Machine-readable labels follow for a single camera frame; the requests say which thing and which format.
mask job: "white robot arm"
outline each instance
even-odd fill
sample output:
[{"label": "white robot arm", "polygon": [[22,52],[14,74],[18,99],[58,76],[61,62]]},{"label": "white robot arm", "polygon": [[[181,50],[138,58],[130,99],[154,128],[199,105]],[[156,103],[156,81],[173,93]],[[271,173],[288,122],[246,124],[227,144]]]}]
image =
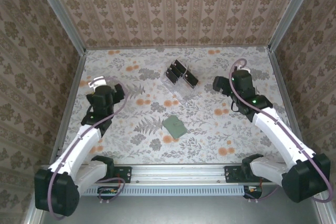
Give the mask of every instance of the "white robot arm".
[{"label": "white robot arm", "polygon": [[106,85],[103,77],[96,79],[99,80],[91,86],[94,93],[87,95],[91,106],[75,139],[48,169],[40,169],[35,174],[35,206],[38,209],[49,210],[47,195],[50,183],[53,185],[49,203],[51,200],[53,212],[70,216],[76,209],[80,196],[92,184],[102,178],[113,177],[114,163],[108,157],[96,156],[88,166],[80,169],[90,150],[111,125],[112,118],[106,118],[113,116],[114,104],[124,99],[124,92],[119,84],[112,89]]},{"label": "white robot arm", "polygon": [[230,96],[232,107],[234,103],[238,107],[236,112],[245,115],[259,127],[285,161],[282,164],[276,163],[260,154],[244,158],[241,172],[245,181],[253,177],[254,179],[256,177],[268,179],[283,187],[287,196],[294,202],[300,202],[326,190],[326,182],[319,172],[324,174],[326,181],[329,180],[330,160],[327,156],[316,154],[304,145],[284,124],[273,108],[273,104],[264,95],[256,94],[251,74],[247,68],[241,66],[235,68],[232,72],[231,83],[234,91],[229,79],[217,76],[213,82],[213,89]]},{"label": "white robot arm", "polygon": [[[281,120],[274,108],[267,107],[262,109],[266,113],[272,115],[278,120],[278,123],[281,123],[290,134],[295,138],[295,140],[301,145],[308,155],[313,158],[315,152],[304,145],[295,135],[292,133],[290,128],[288,128],[285,123]],[[250,164],[253,174],[257,177],[263,177],[272,181],[279,186],[282,182],[282,175],[287,173],[293,166],[297,164],[297,161],[304,162],[307,158],[303,155],[293,143],[291,139],[283,132],[278,124],[275,124],[269,117],[264,114],[256,113],[253,117],[253,123],[260,128],[266,136],[271,140],[275,145],[280,155],[283,157],[285,164],[276,163],[270,161],[266,157],[260,157],[253,160]]]}]

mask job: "green object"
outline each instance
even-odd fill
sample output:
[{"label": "green object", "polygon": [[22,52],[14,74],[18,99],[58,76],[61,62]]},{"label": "green object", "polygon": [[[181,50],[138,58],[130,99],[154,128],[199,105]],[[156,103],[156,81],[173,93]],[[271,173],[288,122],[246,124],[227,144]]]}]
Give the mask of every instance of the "green object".
[{"label": "green object", "polygon": [[169,131],[174,139],[177,139],[187,133],[187,129],[183,122],[176,115],[171,115],[162,122],[162,125]]}]

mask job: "patterned wallpaper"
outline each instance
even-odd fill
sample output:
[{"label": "patterned wallpaper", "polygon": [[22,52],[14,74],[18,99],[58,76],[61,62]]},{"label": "patterned wallpaper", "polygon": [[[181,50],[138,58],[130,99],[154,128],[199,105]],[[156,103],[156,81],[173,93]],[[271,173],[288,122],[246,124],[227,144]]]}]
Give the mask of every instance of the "patterned wallpaper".
[{"label": "patterned wallpaper", "polygon": [[79,56],[47,0],[0,0],[0,223],[20,223]]},{"label": "patterned wallpaper", "polygon": [[290,0],[61,0],[87,48],[266,45]]},{"label": "patterned wallpaper", "polygon": [[332,159],[331,178],[334,183],[335,28],[336,0],[304,0],[276,50],[302,137],[315,151],[326,153]]}]

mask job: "floral patterned surface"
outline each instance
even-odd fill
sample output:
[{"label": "floral patterned surface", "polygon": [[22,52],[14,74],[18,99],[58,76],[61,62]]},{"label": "floral patterned surface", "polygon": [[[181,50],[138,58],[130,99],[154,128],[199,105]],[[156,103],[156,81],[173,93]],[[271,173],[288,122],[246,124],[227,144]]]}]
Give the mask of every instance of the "floral patterned surface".
[{"label": "floral patterned surface", "polygon": [[[238,163],[254,153],[279,160],[265,134],[231,111],[230,98],[212,90],[214,77],[228,76],[232,63],[244,57],[257,92],[266,95],[288,123],[265,47],[98,50],[86,55],[64,148],[76,136],[89,106],[86,94],[92,90],[88,82],[103,75],[126,85],[130,98],[87,160],[104,155],[118,164]],[[189,64],[200,80],[197,93],[185,105],[161,82],[175,59]],[[170,115],[176,115],[188,129],[180,139],[172,139],[162,126]]]}]

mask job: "wire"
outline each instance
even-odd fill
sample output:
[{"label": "wire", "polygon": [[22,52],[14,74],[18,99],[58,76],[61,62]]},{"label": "wire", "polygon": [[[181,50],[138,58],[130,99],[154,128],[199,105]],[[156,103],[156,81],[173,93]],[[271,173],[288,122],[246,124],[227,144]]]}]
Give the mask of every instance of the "wire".
[{"label": "wire", "polygon": [[[96,80],[93,80],[91,82],[91,84],[95,83],[96,81],[100,81],[100,80],[110,80],[110,81],[114,81],[114,82],[118,82],[117,80],[115,80],[114,78],[112,77],[106,77],[106,78],[99,78],[99,79],[96,79]],[[74,150],[74,148],[76,147],[76,145],[79,143],[80,140],[83,139],[83,137],[89,132],[91,131],[92,129],[94,129],[96,126],[98,126],[99,124],[107,121],[108,119],[114,117],[116,114],[118,114],[126,105],[127,103],[127,99],[128,99],[128,93],[127,93],[127,90],[125,88],[125,86],[118,82],[120,84],[120,86],[122,87],[122,89],[124,90],[124,93],[125,93],[125,96],[124,96],[124,103],[122,104],[122,106],[117,110],[115,111],[112,115],[109,115],[107,116],[106,118],[100,120],[99,122],[95,123],[94,125],[92,125],[91,127],[89,127],[88,129],[86,129],[75,141],[75,143],[70,147],[69,151],[65,154],[64,158],[62,159],[62,161],[59,163],[59,165],[57,166],[56,170],[54,171],[53,175],[51,176],[51,179],[50,179],[50,182],[49,182],[49,186],[48,186],[48,194],[47,194],[47,202],[48,202],[48,209],[49,209],[49,212],[51,214],[51,216],[56,219],[56,220],[63,220],[65,218],[65,216],[62,216],[62,217],[58,217],[55,215],[54,213],[54,210],[52,209],[52,202],[51,202],[51,191],[52,191],[52,186],[54,184],[54,181],[55,181],[55,178],[56,178],[56,175],[57,173],[59,172],[59,170],[62,168],[62,166],[64,166],[64,162],[66,161],[66,159],[69,157],[69,155],[71,154],[71,152]]]},{"label": "wire", "polygon": [[[104,180],[99,180],[97,181],[97,183],[103,183],[103,182],[110,182],[110,181],[114,181],[114,180],[118,180],[119,182],[121,181],[122,182],[122,187],[121,189],[118,190],[118,192],[113,196],[113,198],[109,199],[109,200],[106,200],[108,201],[107,203],[109,203],[110,201],[113,201],[115,200],[121,193],[122,191],[124,190],[124,187],[126,185],[126,182],[123,178],[120,178],[120,177],[117,177],[117,178],[108,178],[108,179],[104,179]],[[99,195],[98,195],[98,198],[100,199],[100,202],[102,203],[104,200],[101,198],[101,194],[103,191],[106,191],[110,188],[102,188],[100,191],[99,191]]]},{"label": "wire", "polygon": [[269,197],[271,197],[278,189],[280,188],[280,186],[277,186],[272,192],[270,192],[268,195],[266,195],[265,197],[261,197],[259,199],[256,199],[255,197],[253,197],[251,194],[245,193],[246,196],[250,197],[251,199],[248,200],[252,200],[252,201],[260,201],[260,200],[265,200],[268,199]]},{"label": "wire", "polygon": [[308,155],[308,153],[306,153],[306,151],[301,147],[301,145],[292,137],[292,135],[287,131],[287,129],[282,125],[281,120],[277,120],[275,119],[272,115],[268,114],[265,111],[262,111],[261,109],[249,104],[248,102],[246,102],[243,98],[240,97],[240,95],[237,93],[237,91],[235,90],[235,87],[233,86],[233,82],[232,82],[232,73],[234,72],[234,68],[237,65],[237,63],[239,62],[244,62],[243,67],[246,66],[247,64],[247,60],[246,59],[238,59],[235,61],[235,63],[233,63],[233,65],[231,66],[230,72],[229,72],[229,83],[231,86],[231,89],[233,91],[233,93],[235,94],[235,96],[245,105],[249,106],[250,108],[258,111],[259,113],[264,114],[265,116],[269,117],[272,121],[274,121],[275,124],[277,124],[282,131],[291,139],[291,141],[294,143],[294,145],[299,149],[300,152],[302,152],[304,154],[304,156],[309,160],[309,162],[312,164],[312,166],[316,169],[316,171],[319,173],[319,175],[321,176],[321,178],[323,179],[323,181],[325,182],[327,188],[328,188],[328,192],[329,192],[329,197],[327,199],[316,199],[315,197],[313,197],[313,200],[315,200],[316,202],[320,202],[320,203],[327,203],[330,202],[332,200],[332,196],[333,196],[333,190],[331,187],[330,182],[328,181],[328,179],[326,178],[326,176],[324,175],[324,173],[321,171],[321,169],[317,166],[317,164],[314,162],[314,160]]}]

